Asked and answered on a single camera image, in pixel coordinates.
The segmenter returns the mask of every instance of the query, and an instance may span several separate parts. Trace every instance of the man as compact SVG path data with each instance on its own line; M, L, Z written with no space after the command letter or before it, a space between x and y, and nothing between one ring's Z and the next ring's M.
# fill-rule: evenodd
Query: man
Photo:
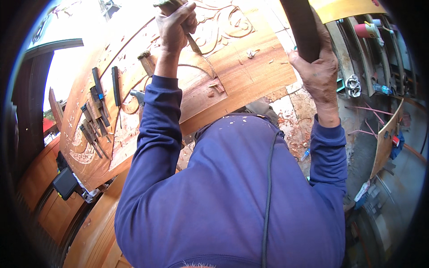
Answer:
M195 31L194 8L188 3L157 18L162 53L146 87L137 151L116 211L119 247L135 267L339 267L347 161L329 33L315 13L320 59L308 63L297 51L288 53L317 108L310 184L278 128L249 113L201 129L188 167L175 174L177 65L184 34Z

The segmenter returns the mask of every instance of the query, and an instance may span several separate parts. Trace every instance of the hand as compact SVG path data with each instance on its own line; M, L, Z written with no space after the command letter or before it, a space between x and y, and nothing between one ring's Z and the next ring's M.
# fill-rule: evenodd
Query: hand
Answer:
M194 2L188 3L184 0L184 5L179 7L170 16L159 14L156 16L158 24L161 51L169 54L180 54L182 48L187 44L185 34L195 33L197 21L195 19Z
M340 124L336 96L338 60L332 51L331 38L319 15L311 8L320 38L319 59L308 63L298 51L288 51L289 62L298 71L304 87L316 104L319 123L325 127Z

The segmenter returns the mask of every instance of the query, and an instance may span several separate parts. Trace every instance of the blue long-sleeve shirt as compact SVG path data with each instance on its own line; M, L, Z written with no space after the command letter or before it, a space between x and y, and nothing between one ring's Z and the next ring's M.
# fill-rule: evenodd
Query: blue long-sleeve shirt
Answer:
M278 129L246 114L222 118L175 174L177 83L154 75L146 87L137 150L115 216L118 245L134 267L260 267L268 157ZM275 140L269 267L339 267L344 256L344 129L315 119L310 185L284 139Z

